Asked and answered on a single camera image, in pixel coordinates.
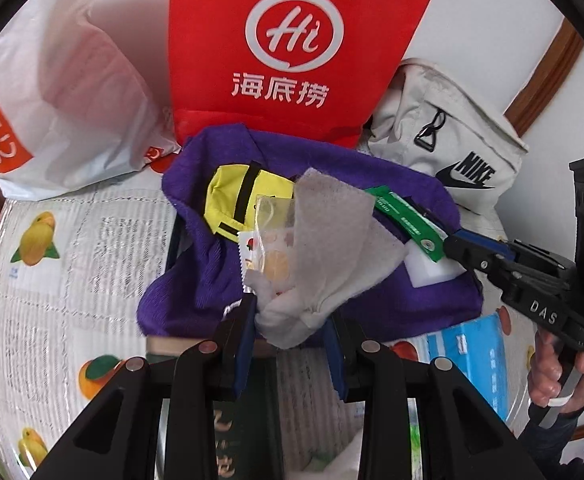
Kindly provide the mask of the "person's right hand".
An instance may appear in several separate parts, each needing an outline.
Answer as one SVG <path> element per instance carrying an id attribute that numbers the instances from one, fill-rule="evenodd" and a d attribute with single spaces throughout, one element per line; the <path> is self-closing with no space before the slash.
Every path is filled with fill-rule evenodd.
<path id="1" fill-rule="evenodd" d="M 540 408 L 546 408 L 549 401 L 557 398 L 561 391 L 562 366 L 556 351 L 558 342 L 559 339 L 546 330 L 538 330 L 535 335 L 535 352 L 527 376 L 527 385 L 531 401 Z M 572 398 L 562 406 L 562 414 L 575 413 L 584 408 L 584 352 L 576 356 L 574 367 L 582 377 L 575 387 Z"/>

